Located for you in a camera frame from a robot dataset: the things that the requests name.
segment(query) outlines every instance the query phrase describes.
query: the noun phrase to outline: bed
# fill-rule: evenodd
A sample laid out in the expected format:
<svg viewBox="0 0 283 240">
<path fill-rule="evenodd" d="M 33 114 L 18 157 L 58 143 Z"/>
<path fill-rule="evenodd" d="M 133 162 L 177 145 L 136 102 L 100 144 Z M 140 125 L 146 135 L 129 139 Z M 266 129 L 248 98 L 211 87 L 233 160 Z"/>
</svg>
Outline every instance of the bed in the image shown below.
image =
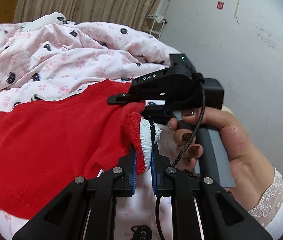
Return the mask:
<svg viewBox="0 0 283 240">
<path fill-rule="evenodd" d="M 77 24 L 57 12 L 31 23 L 0 24 L 0 112 L 34 95 L 59 99 L 105 79 L 129 82 L 169 67 L 170 53 L 178 51 L 147 33 L 105 22 Z M 167 143 L 163 148 L 174 149 Z M 139 198 L 154 198 L 149 172 L 138 177 L 136 190 L 142 192 Z M 143 221 L 152 221 L 155 228 L 155 201 L 146 208 L 141 203 L 138 197 L 118 201 L 116 222 L 132 229 L 119 226 L 115 239 L 132 239 L 134 226 Z M 161 220 L 171 239 L 170 198 L 161 202 Z M 10 240 L 27 221 L 0 210 L 0 233 Z"/>
</svg>

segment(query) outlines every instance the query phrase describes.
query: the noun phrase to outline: wrist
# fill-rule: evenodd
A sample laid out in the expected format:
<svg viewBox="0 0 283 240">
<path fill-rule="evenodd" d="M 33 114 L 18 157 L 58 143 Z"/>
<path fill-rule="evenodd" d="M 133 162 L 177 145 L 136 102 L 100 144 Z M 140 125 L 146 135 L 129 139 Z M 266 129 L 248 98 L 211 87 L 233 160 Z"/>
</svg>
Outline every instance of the wrist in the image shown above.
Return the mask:
<svg viewBox="0 0 283 240">
<path fill-rule="evenodd" d="M 251 210 L 274 181 L 275 169 L 253 144 L 241 158 L 232 160 L 230 165 L 240 167 L 240 172 L 235 176 L 236 187 L 230 191 L 246 210 Z"/>
</svg>

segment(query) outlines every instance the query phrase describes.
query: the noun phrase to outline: lace cuff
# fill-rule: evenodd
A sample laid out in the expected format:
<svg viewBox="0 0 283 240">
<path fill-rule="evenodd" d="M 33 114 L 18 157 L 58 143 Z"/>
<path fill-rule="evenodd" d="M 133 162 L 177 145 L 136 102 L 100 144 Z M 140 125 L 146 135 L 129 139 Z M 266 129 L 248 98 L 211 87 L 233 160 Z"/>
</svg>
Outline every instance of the lace cuff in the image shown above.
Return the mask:
<svg viewBox="0 0 283 240">
<path fill-rule="evenodd" d="M 248 212 L 265 228 L 277 214 L 282 202 L 283 178 L 275 168 L 273 183 L 262 195 L 258 205 Z"/>
</svg>

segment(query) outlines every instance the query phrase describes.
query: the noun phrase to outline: silver bolt head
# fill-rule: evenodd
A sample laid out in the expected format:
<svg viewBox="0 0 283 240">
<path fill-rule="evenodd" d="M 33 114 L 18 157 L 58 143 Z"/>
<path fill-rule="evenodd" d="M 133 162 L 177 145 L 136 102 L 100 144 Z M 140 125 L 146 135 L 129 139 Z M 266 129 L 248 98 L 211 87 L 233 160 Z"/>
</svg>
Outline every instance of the silver bolt head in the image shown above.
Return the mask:
<svg viewBox="0 0 283 240">
<path fill-rule="evenodd" d="M 210 177 L 204 178 L 203 181 L 204 181 L 206 184 L 212 184 L 212 183 L 213 183 L 213 180 L 212 180 L 212 178 L 210 178 Z"/>
<path fill-rule="evenodd" d="M 113 168 L 113 173 L 119 174 L 123 171 L 123 169 L 121 167 L 115 167 Z"/>
<path fill-rule="evenodd" d="M 76 183 L 76 184 L 81 184 L 81 183 L 84 182 L 84 180 L 85 180 L 84 177 L 81 177 L 81 176 L 80 176 L 80 177 L 77 177 L 77 178 L 75 179 L 75 183 Z"/>
<path fill-rule="evenodd" d="M 176 172 L 176 169 L 175 169 L 174 167 L 168 167 L 168 168 L 166 169 L 166 171 L 167 171 L 168 173 L 170 173 L 170 174 L 173 174 L 173 173 Z"/>
</svg>

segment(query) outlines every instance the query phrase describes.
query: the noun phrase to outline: red sticker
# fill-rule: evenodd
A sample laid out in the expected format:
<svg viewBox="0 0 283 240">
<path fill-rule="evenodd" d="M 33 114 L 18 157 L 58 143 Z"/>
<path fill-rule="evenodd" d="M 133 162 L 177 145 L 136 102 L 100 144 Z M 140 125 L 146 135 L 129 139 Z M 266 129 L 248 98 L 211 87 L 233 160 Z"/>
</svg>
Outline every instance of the red sticker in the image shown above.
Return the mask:
<svg viewBox="0 0 283 240">
<path fill-rule="evenodd" d="M 224 2 L 218 2 L 217 9 L 222 10 L 223 7 L 224 7 Z"/>
</svg>

